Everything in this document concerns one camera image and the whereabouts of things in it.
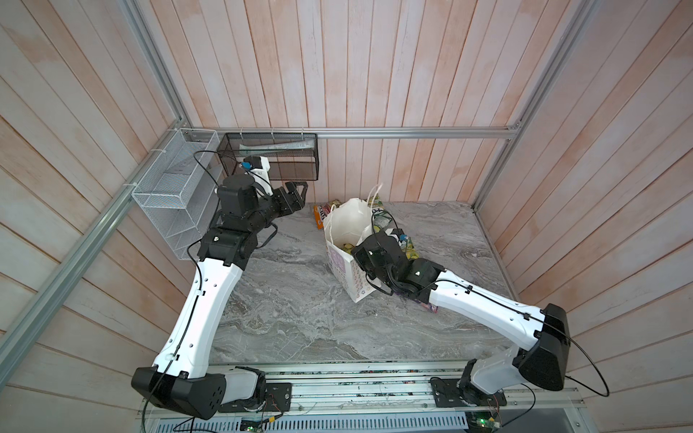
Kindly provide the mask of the white paper bag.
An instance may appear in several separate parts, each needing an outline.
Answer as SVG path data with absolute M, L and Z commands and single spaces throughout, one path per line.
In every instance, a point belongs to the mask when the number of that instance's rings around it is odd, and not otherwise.
M 377 184 L 367 200 L 351 198 L 339 207 L 332 205 L 323 220 L 330 269 L 354 303 L 359 303 L 374 289 L 366 282 L 366 274 L 357 265 L 352 252 L 373 234 L 371 216 L 382 184 Z

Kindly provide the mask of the green Spring Tea candy bag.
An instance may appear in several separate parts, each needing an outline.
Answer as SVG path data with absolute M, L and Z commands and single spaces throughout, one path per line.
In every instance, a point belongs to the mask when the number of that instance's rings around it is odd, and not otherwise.
M 400 235 L 399 244 L 408 259 L 416 260 L 420 257 L 409 236 Z

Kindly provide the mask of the purple Fox's berries bag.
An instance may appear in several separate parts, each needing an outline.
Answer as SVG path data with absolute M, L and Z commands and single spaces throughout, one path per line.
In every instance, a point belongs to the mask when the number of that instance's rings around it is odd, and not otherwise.
M 437 306 L 432 305 L 431 303 L 421 302 L 420 304 L 421 304 L 427 311 L 429 311 L 429 312 L 431 312 L 431 313 L 433 313 L 433 314 L 437 314 L 438 311 L 439 311 L 439 308 L 438 308 Z

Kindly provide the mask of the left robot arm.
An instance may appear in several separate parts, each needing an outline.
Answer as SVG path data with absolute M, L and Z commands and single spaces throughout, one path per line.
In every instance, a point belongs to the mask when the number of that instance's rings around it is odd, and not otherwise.
M 195 244 L 196 274 L 180 316 L 153 364 L 132 377 L 131 386 L 147 405 L 201 420 L 229 404 L 249 411 L 265 406 L 264 372 L 234 367 L 210 373 L 209 356 L 228 299 L 262 246 L 259 233 L 303 209 L 307 188 L 304 181 L 273 188 L 250 172 L 229 176 L 218 187 L 218 210 Z

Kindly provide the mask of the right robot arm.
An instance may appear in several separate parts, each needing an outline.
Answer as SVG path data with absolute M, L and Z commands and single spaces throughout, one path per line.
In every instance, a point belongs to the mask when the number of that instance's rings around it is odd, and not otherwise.
M 368 279 L 380 281 L 379 292 L 451 310 L 511 341 L 500 354 L 468 361 L 458 381 L 464 402 L 480 405 L 506 387 L 527 382 L 547 391 L 563 389 L 570 354 L 563 308 L 525 305 L 474 285 L 438 263 L 410 259 L 384 232 L 368 236 L 352 255 Z

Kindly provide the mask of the small orange candy bag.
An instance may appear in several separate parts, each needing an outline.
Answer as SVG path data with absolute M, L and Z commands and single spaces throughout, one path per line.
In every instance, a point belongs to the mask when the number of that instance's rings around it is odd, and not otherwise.
M 324 222 L 327 216 L 334 210 L 338 209 L 342 205 L 340 200 L 332 200 L 327 203 L 316 204 L 313 207 L 313 216 L 316 222 L 316 226 L 319 230 L 324 229 Z

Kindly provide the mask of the green candy bag back side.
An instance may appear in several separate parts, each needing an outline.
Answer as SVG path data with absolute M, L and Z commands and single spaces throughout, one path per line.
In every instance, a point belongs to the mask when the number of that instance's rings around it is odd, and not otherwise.
M 388 227 L 393 222 L 392 215 L 385 209 L 375 210 L 373 213 L 373 224 L 378 229 Z

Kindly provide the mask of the green Fox's candy bag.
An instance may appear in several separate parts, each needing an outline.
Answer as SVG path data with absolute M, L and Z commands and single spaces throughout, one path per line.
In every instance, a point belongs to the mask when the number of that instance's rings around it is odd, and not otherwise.
M 367 203 L 373 214 L 380 214 L 385 211 L 384 202 L 382 202 L 378 194 L 369 198 Z

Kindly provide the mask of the black mesh wall basket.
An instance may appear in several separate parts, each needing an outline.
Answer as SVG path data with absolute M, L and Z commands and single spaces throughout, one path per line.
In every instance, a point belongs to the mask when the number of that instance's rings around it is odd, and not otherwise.
M 265 157 L 271 181 L 319 179 L 318 137 L 308 133 L 226 133 L 217 151 L 227 174 L 240 172 L 238 165 L 250 157 Z

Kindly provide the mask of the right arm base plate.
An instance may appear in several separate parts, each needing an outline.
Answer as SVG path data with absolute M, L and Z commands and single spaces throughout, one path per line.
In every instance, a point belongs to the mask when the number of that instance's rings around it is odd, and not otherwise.
M 437 408 L 507 406 L 507 398 L 503 391 L 485 394 L 471 385 L 460 387 L 458 379 L 442 379 L 436 376 L 431 377 L 429 383 Z

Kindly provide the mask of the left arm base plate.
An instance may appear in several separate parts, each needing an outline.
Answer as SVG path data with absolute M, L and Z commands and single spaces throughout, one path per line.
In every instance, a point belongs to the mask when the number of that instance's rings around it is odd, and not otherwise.
M 261 411 L 287 412 L 292 403 L 290 382 L 268 382 L 256 397 L 234 401 L 220 406 L 220 413 L 259 414 Z

